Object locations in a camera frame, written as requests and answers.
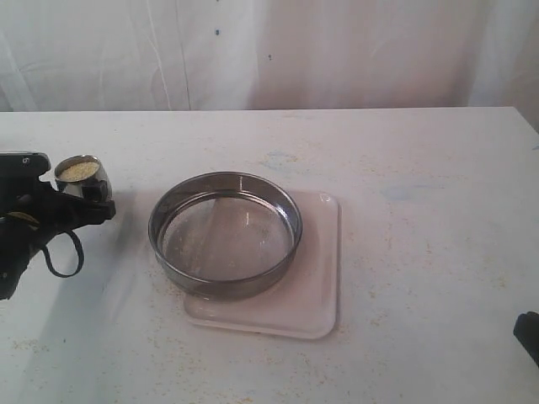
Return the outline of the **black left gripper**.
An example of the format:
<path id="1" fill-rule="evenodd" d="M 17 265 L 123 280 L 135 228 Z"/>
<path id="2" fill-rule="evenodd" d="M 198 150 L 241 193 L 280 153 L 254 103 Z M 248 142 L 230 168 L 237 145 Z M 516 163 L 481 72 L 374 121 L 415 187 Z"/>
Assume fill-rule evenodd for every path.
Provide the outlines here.
<path id="1" fill-rule="evenodd" d="M 108 200 L 108 183 L 96 180 L 82 185 L 82 197 L 63 194 L 38 178 L 1 179 L 1 298 L 13 296 L 30 260 L 43 253 L 49 271 L 58 278 L 75 275 L 58 272 L 47 244 L 60 234 L 76 240 L 73 230 L 101 225 L 116 214 Z"/>

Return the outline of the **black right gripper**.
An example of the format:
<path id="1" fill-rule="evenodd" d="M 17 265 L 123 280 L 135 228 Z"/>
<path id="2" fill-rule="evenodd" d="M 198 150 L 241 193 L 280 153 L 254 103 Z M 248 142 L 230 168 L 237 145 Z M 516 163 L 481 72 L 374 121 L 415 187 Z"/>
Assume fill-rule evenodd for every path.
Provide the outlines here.
<path id="1" fill-rule="evenodd" d="M 528 311 L 520 314 L 513 334 L 536 365 L 539 365 L 539 314 Z"/>

